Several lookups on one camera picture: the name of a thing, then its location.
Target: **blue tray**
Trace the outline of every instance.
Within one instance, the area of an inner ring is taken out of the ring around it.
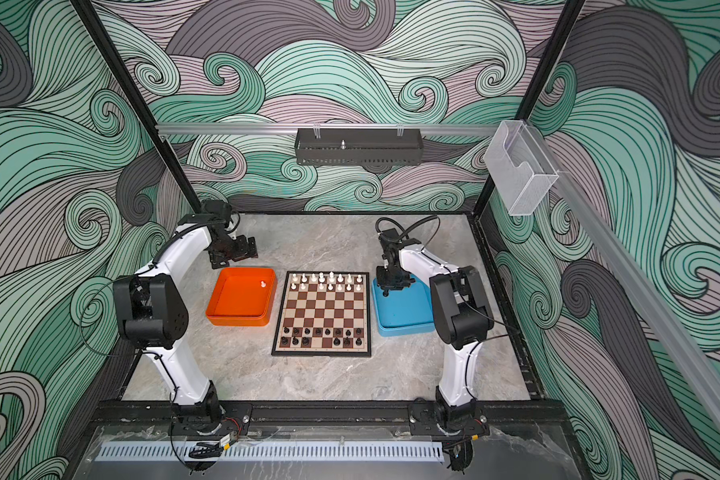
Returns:
[[[373,306],[381,336],[408,335],[434,331],[432,294],[429,286],[416,276],[416,281],[403,290],[390,290],[384,296],[373,281]]]

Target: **wave pattern wallpaper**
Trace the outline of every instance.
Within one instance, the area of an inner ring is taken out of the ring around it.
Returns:
[[[134,350],[108,284],[183,208],[118,91],[68,0],[0,0],[0,479],[59,478],[118,397]]]
[[[532,121],[720,372],[720,1],[580,18]],[[720,478],[720,433],[552,190],[487,235],[595,478]]]
[[[604,8],[619,0],[599,0]],[[94,0],[158,122],[492,124],[513,118],[563,2]],[[201,197],[244,211],[471,210],[485,138],[419,166],[296,164],[293,136],[172,138]]]

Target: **clear plastic holder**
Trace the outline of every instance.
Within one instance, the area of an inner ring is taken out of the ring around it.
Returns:
[[[510,216],[532,215],[557,180],[552,150],[536,127],[502,120],[483,161]]]

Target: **gray stone surface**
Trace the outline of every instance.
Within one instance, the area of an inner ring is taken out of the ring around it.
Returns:
[[[392,216],[403,226],[422,216]],[[372,357],[272,356],[282,282],[288,270],[367,271],[375,277],[382,264],[382,249],[371,215],[244,215],[240,234],[255,236],[258,259],[237,266],[267,266],[277,274],[272,317],[264,327],[214,326],[205,311],[219,271],[212,270],[206,254],[197,257],[179,285],[190,312],[185,338],[194,356],[227,400],[406,400],[434,399],[442,373],[443,349],[436,332],[382,337],[373,308]],[[428,250],[453,264],[480,270],[491,308],[499,319],[478,248],[466,216],[443,215],[440,231]],[[424,241],[436,222],[416,230]],[[489,336],[505,333],[496,325]],[[125,400],[170,398],[152,361],[143,357],[130,380]],[[478,358],[474,390],[481,400],[528,399],[523,377],[507,337],[491,340]]]

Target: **orange bin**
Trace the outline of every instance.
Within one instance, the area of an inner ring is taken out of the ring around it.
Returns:
[[[271,268],[225,268],[208,302],[208,320],[219,326],[266,325],[272,312],[276,283],[277,277]]]

